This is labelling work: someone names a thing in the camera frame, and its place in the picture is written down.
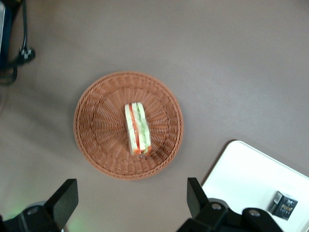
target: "black cable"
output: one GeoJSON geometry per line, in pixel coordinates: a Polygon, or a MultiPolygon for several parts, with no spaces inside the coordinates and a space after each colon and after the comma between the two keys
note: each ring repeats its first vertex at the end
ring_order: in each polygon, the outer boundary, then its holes
{"type": "Polygon", "coordinates": [[[24,42],[23,42],[23,48],[26,49],[27,48],[27,37],[28,37],[26,0],[23,0],[23,22],[24,22],[24,42]]]}

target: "bread slice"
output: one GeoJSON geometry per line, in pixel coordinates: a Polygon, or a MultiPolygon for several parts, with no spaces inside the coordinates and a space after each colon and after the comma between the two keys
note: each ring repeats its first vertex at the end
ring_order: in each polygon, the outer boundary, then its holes
{"type": "Polygon", "coordinates": [[[126,104],[125,114],[131,154],[149,155],[151,151],[150,131],[142,103],[126,104]]]}

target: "tomato slice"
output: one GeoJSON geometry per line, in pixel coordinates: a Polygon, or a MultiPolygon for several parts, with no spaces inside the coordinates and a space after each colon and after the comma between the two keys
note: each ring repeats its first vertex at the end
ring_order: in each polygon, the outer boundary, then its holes
{"type": "Polygon", "coordinates": [[[129,109],[130,109],[130,115],[131,115],[132,122],[133,122],[133,129],[134,129],[136,145],[137,145],[137,149],[134,150],[134,153],[137,154],[137,155],[140,155],[141,151],[140,151],[139,129],[137,127],[137,124],[136,124],[136,121],[135,121],[135,118],[134,118],[134,113],[133,113],[133,109],[132,109],[132,104],[131,103],[129,105],[129,109]]]}

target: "metal bolt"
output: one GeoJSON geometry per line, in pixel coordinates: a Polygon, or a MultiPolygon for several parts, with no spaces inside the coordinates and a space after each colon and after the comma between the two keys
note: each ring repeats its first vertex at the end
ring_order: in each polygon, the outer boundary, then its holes
{"type": "Polygon", "coordinates": [[[34,207],[34,208],[28,210],[27,214],[28,215],[35,214],[38,210],[39,210],[38,207],[34,207]]]}
{"type": "Polygon", "coordinates": [[[251,214],[251,216],[253,216],[253,217],[259,217],[259,216],[261,216],[260,213],[257,212],[255,209],[249,210],[249,214],[251,214]]]}
{"type": "Polygon", "coordinates": [[[220,210],[220,209],[222,209],[221,206],[220,206],[218,203],[212,204],[211,207],[212,207],[213,209],[215,209],[215,210],[220,210]]]}

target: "round wicker tray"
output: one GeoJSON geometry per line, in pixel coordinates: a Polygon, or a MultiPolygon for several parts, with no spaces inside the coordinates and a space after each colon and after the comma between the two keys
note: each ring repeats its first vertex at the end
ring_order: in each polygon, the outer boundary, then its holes
{"type": "Polygon", "coordinates": [[[82,154],[99,171],[136,180],[158,173],[173,160],[183,137],[183,116],[175,96],[154,77],[116,72],[83,93],[74,134],[82,154]],[[124,108],[131,102],[143,104],[150,127],[152,151],[144,158],[129,152],[124,108]]]}

